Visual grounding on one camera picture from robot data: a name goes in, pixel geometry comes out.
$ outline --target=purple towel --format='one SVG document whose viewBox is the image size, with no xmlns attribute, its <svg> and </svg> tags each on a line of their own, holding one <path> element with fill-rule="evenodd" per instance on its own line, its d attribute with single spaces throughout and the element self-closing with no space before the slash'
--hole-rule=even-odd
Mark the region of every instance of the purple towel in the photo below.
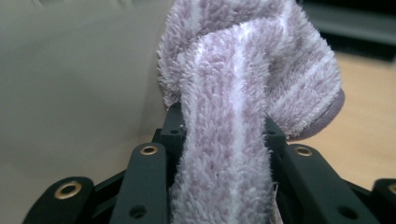
<svg viewBox="0 0 396 224">
<path fill-rule="evenodd" d="M 187 129 L 172 222 L 269 222 L 265 115 L 290 139 L 324 128 L 344 102 L 333 52 L 293 0 L 176 0 L 159 55 Z"/>
</svg>

